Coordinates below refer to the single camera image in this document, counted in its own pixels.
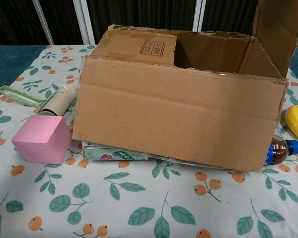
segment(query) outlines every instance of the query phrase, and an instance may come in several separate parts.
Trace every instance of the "dark curtain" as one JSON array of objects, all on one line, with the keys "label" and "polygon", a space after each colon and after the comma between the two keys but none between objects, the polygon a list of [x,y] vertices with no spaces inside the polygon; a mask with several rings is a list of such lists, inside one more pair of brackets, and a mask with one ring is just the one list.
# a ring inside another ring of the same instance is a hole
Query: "dark curtain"
[{"label": "dark curtain", "polygon": [[87,0],[95,41],[108,25],[192,30],[196,0]]},{"label": "dark curtain", "polygon": [[40,0],[55,45],[80,45],[83,40],[72,0]]},{"label": "dark curtain", "polygon": [[258,0],[207,0],[202,31],[230,31],[250,35]]},{"label": "dark curtain", "polygon": [[32,0],[0,0],[0,45],[47,45]]}]

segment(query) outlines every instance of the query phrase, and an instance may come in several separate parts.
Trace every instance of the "teal floor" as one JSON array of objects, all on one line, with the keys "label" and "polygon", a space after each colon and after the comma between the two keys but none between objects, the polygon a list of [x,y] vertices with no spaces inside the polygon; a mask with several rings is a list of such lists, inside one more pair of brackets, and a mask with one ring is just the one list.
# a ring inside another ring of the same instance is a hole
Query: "teal floor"
[{"label": "teal floor", "polygon": [[[0,87],[10,85],[46,46],[0,46]],[[298,48],[290,64],[298,77]]]},{"label": "teal floor", "polygon": [[46,46],[0,46],[0,87],[10,85]]}]

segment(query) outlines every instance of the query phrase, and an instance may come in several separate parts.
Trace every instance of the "cardboard tube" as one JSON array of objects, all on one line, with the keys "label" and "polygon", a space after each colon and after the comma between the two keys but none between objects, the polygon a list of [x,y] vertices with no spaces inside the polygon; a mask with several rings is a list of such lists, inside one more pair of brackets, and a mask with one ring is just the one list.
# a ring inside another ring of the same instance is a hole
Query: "cardboard tube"
[{"label": "cardboard tube", "polygon": [[73,87],[62,86],[42,108],[42,111],[50,111],[57,116],[63,116],[67,108],[69,108],[75,100],[76,95],[77,90]]}]

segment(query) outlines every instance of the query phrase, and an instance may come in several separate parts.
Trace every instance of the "green handle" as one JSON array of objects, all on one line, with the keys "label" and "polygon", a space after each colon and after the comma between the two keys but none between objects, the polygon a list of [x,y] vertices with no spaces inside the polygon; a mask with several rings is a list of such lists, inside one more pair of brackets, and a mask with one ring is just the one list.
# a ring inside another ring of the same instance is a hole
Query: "green handle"
[{"label": "green handle", "polygon": [[8,86],[2,86],[0,88],[0,93],[9,98],[12,98],[18,103],[25,104],[27,106],[35,107],[35,108],[39,108],[45,102],[45,100],[39,100],[37,98],[33,98],[30,95],[21,93],[18,90],[12,89]]}]

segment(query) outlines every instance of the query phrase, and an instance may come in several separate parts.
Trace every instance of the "juice box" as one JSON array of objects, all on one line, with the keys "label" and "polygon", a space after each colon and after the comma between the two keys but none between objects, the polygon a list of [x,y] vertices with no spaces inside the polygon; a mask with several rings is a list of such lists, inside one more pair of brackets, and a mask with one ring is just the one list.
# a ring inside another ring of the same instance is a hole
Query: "juice box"
[{"label": "juice box", "polygon": [[148,154],[83,141],[83,152],[86,159],[101,160],[147,160]]}]

